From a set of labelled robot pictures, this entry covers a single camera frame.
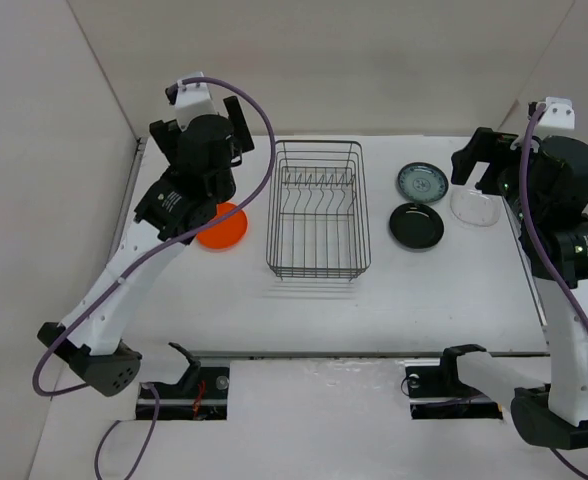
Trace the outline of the clear glass plate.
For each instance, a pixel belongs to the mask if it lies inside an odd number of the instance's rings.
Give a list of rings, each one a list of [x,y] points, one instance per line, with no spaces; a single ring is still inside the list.
[[[492,196],[480,191],[457,188],[450,196],[450,211],[463,224],[488,228],[500,219],[500,204]]]

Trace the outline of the blue patterned ceramic plate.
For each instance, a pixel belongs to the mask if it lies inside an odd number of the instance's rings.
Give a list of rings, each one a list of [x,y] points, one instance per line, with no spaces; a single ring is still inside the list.
[[[445,173],[426,162],[412,162],[403,166],[397,174],[396,184],[406,200],[418,204],[438,202],[449,190]]]

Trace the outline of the black glossy plate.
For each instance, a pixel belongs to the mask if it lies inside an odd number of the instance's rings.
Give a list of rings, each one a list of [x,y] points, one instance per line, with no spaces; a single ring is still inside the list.
[[[400,245],[414,250],[434,247],[445,231],[444,222],[434,209],[416,203],[396,207],[390,215],[388,227]]]

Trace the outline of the orange plastic plate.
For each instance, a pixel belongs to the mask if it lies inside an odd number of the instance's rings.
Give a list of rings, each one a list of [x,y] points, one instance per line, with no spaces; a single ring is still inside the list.
[[[248,219],[243,210],[196,236],[199,244],[213,251],[222,251],[236,246],[245,236]]]

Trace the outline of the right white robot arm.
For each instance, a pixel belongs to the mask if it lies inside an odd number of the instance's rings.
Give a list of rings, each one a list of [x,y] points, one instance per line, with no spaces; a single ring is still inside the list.
[[[505,407],[520,437],[553,450],[588,448],[588,145],[548,136],[529,148],[520,173],[515,136],[478,129],[452,156],[451,181],[462,185],[478,162],[477,186],[500,195],[519,215],[520,243],[547,323],[551,380],[544,384],[504,367],[481,346],[443,351],[436,381],[450,395],[478,392]]]

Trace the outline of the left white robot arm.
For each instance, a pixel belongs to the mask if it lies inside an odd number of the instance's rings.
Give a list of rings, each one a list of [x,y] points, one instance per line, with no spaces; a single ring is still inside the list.
[[[224,115],[204,107],[187,121],[151,124],[167,169],[135,207],[121,245],[80,304],[40,327],[45,355],[63,360],[83,387],[112,397],[135,379],[142,356],[122,340],[127,324],[160,273],[235,195],[232,170],[254,143],[238,98],[224,105]]]

